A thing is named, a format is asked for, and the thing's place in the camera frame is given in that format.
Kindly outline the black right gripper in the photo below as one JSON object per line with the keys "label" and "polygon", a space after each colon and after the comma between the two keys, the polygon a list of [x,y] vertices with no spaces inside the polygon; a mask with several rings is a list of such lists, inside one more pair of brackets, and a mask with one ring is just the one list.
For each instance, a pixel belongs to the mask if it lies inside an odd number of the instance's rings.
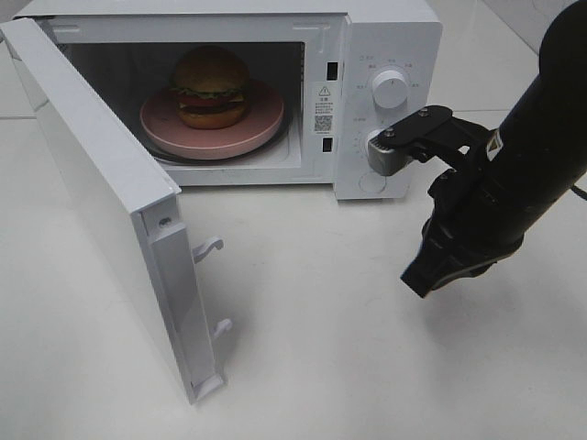
{"label": "black right gripper", "polygon": [[421,246],[401,275],[420,298],[460,278],[484,273],[521,247],[523,235],[501,223],[512,213],[499,191],[486,188],[492,162],[487,147],[495,132],[453,115],[420,139],[423,153],[449,165],[428,190],[434,209]]}

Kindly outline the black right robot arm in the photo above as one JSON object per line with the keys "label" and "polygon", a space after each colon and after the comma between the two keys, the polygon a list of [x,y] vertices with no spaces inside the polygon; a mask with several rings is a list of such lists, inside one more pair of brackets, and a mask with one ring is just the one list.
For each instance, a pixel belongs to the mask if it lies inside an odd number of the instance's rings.
{"label": "black right robot arm", "polygon": [[586,4],[551,23],[538,75],[491,135],[450,159],[428,193],[432,215],[401,276],[418,296],[483,274],[586,172]]}

